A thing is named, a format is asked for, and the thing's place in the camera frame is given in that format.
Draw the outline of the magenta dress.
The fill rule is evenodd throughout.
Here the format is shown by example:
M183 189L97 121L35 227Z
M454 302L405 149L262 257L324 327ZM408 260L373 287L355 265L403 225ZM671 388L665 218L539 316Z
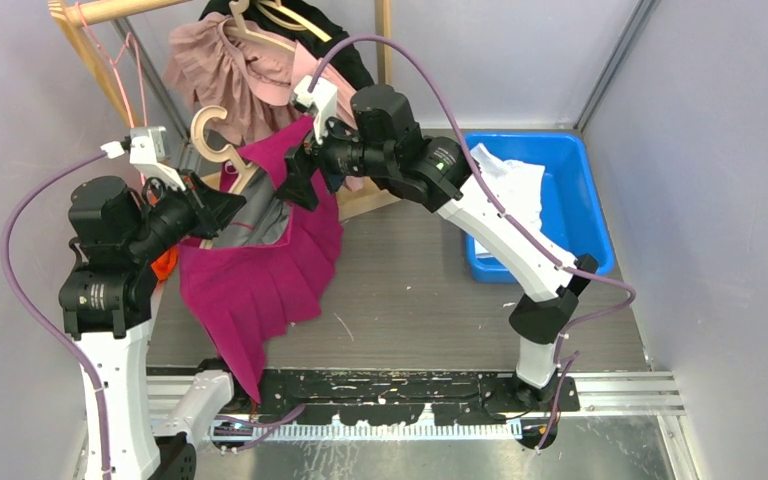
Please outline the magenta dress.
M265 343L293 322L320 315L342 250L339 208L320 174L313 177L319 204L308 211L281 202L286 226L261 245L178 248L179 292L242 389L261 400Z

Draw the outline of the pink pleated garment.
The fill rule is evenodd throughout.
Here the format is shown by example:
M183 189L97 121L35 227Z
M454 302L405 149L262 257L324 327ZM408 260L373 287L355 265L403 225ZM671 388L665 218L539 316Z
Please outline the pink pleated garment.
M262 30L253 21L246 22L249 30L282 45L228 35L225 28L232 24L231 17L210 13L172 30L163 79L194 110L225 108L227 118L212 122L211 128L240 146L265 139L300 118L291 96L320 60L301 43Z

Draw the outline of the white skirt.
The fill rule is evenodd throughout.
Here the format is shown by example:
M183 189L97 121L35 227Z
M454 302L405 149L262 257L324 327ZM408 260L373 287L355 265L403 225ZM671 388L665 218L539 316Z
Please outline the white skirt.
M545 167L518 159L500 159L483 143L473 147L471 155L481 169L482 178L505 209L531 232L540 231Z

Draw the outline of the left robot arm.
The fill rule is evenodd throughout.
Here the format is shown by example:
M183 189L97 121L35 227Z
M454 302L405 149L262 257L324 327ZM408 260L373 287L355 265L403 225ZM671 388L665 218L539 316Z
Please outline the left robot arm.
M117 176L77 187L68 219L75 265L59 292L66 335L82 357L89 479L159 479L193 447L183 434L155 437L146 356L153 331L153 263L188 237L212 239L246 205L190 170L170 187L150 178L137 192Z

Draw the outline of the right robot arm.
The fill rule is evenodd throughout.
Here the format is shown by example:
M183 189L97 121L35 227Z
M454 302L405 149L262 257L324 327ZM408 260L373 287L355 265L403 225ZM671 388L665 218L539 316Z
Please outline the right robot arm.
M592 273L596 259L574 256L539 232L520 232L499 211L500 195L486 194L488 169L470 165L455 140L424 135L407 97L391 86L365 87L352 96L353 126L337 118L337 96L336 87L323 79L306 76L295 87L291 102L312 117L313 128L286 152L287 177L278 197L314 211L320 203L315 174L326 180L368 177L380 189L423 206L478 240L523 289L509 317L520 337L515 396L527 410L542 409L559 382L557 337L589 283L566 269Z

